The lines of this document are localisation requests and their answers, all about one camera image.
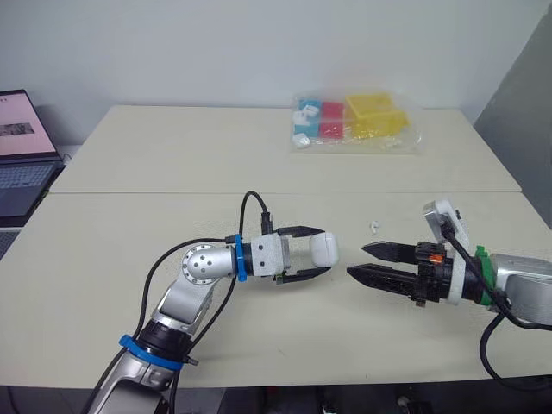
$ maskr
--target plastic bag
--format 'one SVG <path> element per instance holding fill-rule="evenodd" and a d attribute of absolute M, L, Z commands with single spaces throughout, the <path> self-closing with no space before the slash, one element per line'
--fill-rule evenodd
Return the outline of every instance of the plastic bag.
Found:
<path fill-rule="evenodd" d="M 341 154 L 413 154 L 420 108 L 382 90 L 317 91 L 292 106 L 292 148 Z"/>

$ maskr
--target green part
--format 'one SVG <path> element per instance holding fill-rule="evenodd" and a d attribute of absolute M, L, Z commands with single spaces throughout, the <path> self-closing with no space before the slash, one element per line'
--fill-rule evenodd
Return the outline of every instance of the green part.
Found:
<path fill-rule="evenodd" d="M 483 279 L 485 279 L 486 285 L 489 289 L 493 290 L 495 286 L 495 278 L 494 272 L 492 271 L 491 259 L 489 259 L 489 253 L 485 251 L 483 246 L 478 246 L 475 249 L 475 257 L 477 257 L 481 262 L 481 272 L 483 273 Z M 491 303 L 492 300 L 488 293 L 483 291 L 480 304 L 488 306 Z"/>

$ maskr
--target table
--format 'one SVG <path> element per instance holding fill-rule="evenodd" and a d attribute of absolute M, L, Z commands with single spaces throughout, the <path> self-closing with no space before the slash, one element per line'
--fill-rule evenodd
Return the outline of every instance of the table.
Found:
<path fill-rule="evenodd" d="M 116 106 L 52 192 L 520 191 L 459 110 L 425 110 L 412 155 L 290 152 L 286 109 Z"/>
<path fill-rule="evenodd" d="M 345 272 L 371 261 L 376 240 L 432 240 L 424 203 L 441 193 L 268 194 L 275 225 L 316 225 L 339 235 L 340 265 L 310 282 L 239 284 L 194 351 L 182 386 L 391 383 L 487 378 L 478 341 L 492 313 L 368 289 Z M 552 235 L 516 192 L 449 194 L 473 244 L 552 259 Z M 91 387 L 121 334 L 134 330 L 147 270 L 196 236 L 236 232 L 237 194 L 51 194 L 0 262 L 0 383 Z M 259 231 L 248 209 L 246 238 Z M 369 223 L 381 227 L 372 235 Z M 153 283 L 154 306 L 176 276 L 175 254 Z M 225 293 L 217 288 L 216 300 Z M 489 345 L 503 375 L 549 373 L 552 336 L 505 323 Z"/>
<path fill-rule="evenodd" d="M 341 263 L 305 283 L 239 284 L 182 386 L 487 378 L 478 342 L 491 313 L 470 303 L 422 310 L 358 284 L 345 267 L 374 261 L 360 251 L 368 242 L 431 241 L 421 210 L 445 195 L 473 245 L 551 260 L 552 235 L 515 180 L 458 110 L 424 111 L 425 148 L 393 156 L 291 153 L 289 117 L 114 107 L 0 261 L 0 384 L 91 387 L 134 330 L 155 259 L 183 240 L 234 234 L 249 189 L 263 194 L 276 226 L 335 232 Z M 246 239 L 259 232 L 257 213 L 248 208 Z M 150 307 L 180 257 L 158 271 Z M 224 293 L 221 282 L 212 308 Z M 552 336 L 507 324 L 495 335 L 489 353 L 503 375 L 552 370 Z"/>

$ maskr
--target yellow container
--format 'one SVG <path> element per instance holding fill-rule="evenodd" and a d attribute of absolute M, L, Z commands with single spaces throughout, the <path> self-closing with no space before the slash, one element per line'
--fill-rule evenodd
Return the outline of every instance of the yellow container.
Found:
<path fill-rule="evenodd" d="M 354 138 L 396 135 L 407 126 L 406 113 L 393 104 L 388 93 L 345 97 L 345 123 Z"/>

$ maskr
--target red block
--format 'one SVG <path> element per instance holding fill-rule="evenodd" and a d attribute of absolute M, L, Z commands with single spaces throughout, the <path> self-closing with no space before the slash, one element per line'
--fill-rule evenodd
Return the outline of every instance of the red block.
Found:
<path fill-rule="evenodd" d="M 343 137 L 343 104 L 338 102 L 322 102 L 322 111 L 318 136 L 321 138 Z"/>

